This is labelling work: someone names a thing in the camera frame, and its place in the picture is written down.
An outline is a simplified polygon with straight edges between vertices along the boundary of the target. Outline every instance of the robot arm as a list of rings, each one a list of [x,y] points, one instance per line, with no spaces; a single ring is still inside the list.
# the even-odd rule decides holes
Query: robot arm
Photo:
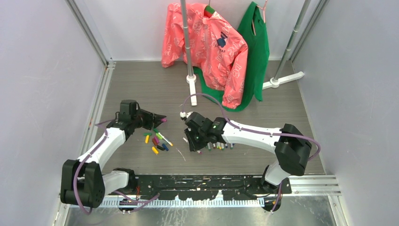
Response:
[[[244,144],[258,147],[276,154],[277,161],[267,166],[261,180],[263,189],[267,192],[276,192],[278,185],[289,175],[302,176],[305,172],[311,151],[308,141],[293,137],[268,136],[238,129],[229,124],[225,118],[216,118],[211,121],[197,112],[188,115],[181,114],[187,129],[184,130],[190,145],[190,151],[204,148],[208,142]],[[243,125],[231,121],[239,128],[271,134],[290,133],[302,135],[299,130],[290,124],[281,128],[261,128]]]
[[[117,118],[107,125],[106,132],[94,146],[77,160],[67,160],[63,165],[61,180],[61,202],[77,204],[73,190],[73,177],[80,164],[77,188],[83,206],[98,207],[105,195],[121,189],[136,188],[133,170],[115,169],[109,174],[102,175],[101,171],[112,154],[126,142],[137,128],[157,128],[166,118],[146,110],[140,109],[135,100],[123,100]]]

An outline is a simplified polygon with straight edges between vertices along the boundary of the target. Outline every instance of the clothing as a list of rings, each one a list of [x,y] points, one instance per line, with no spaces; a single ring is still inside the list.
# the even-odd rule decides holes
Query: clothing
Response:
[[[238,112],[244,110],[251,102],[253,95],[259,101],[263,100],[262,87],[270,51],[266,24],[263,22],[259,8],[256,6],[255,2],[249,5],[237,29],[248,45],[247,73],[241,104],[235,109],[225,108],[227,111]],[[252,21],[254,21],[256,35],[253,33]],[[202,71],[199,68],[194,68],[194,73],[198,75],[201,81],[202,92],[221,101],[223,93],[206,85]]]
[[[223,90],[222,105],[236,108],[241,104],[247,68],[248,46],[232,26],[214,12],[204,16],[206,4],[187,4],[192,65],[203,70],[206,85]],[[187,62],[183,18],[180,4],[168,6],[162,47],[162,66],[169,67],[181,53]]]

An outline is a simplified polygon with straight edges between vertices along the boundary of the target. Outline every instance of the pink hanger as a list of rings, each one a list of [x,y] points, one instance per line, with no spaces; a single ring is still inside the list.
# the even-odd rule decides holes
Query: pink hanger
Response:
[[[266,4],[267,4],[267,0],[264,2],[263,8],[260,6],[257,6],[258,8],[260,8],[263,11],[263,22],[264,23],[266,23],[266,16],[265,16]],[[252,21],[252,28],[254,29],[254,35],[256,35],[254,21]]]

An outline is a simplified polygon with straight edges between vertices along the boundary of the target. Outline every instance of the gray wood tabletop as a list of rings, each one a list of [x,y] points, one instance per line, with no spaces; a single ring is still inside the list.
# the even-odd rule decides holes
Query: gray wood tabletop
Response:
[[[270,61],[265,81],[277,70],[278,61]],[[293,73],[288,62],[283,76]],[[168,121],[159,126],[160,132],[173,144],[169,151],[152,152],[152,142],[144,142],[144,129],[137,129],[107,162],[103,172],[114,168],[130,168],[136,174],[262,174],[276,157],[266,150],[246,145],[235,145],[233,150],[208,151],[202,154],[190,152],[184,137],[184,122],[181,111],[184,99],[190,94],[186,82],[187,66],[176,62],[174,66],[162,68],[157,62],[117,62],[105,101],[101,121],[113,119],[123,99],[137,100],[142,109],[167,116]],[[196,83],[201,91],[200,82]],[[186,112],[197,111],[211,120],[221,117],[219,107],[204,97],[198,97],[198,105],[186,105]],[[263,101],[255,98],[242,112],[227,113],[231,120],[246,125],[276,128],[285,123],[295,125],[304,135],[312,137],[311,127],[302,102],[297,82],[281,85],[278,89],[263,91]],[[103,132],[99,129],[97,138]],[[307,174],[324,174],[320,158],[310,161]]]

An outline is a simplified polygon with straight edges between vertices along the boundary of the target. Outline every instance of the white rack foot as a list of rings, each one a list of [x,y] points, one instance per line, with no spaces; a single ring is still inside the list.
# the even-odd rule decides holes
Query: white rack foot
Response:
[[[298,80],[302,78],[305,75],[303,72],[298,72],[289,76],[285,76],[282,78],[279,78],[278,80],[275,80],[274,78],[271,78],[270,81],[263,83],[263,88],[262,89],[267,89],[267,88],[277,88],[281,84]]]
[[[191,76],[187,76],[187,83],[190,85],[190,95],[193,95],[195,92],[195,82],[197,81],[197,77],[195,74]],[[197,106],[197,96],[191,97],[191,106]]]

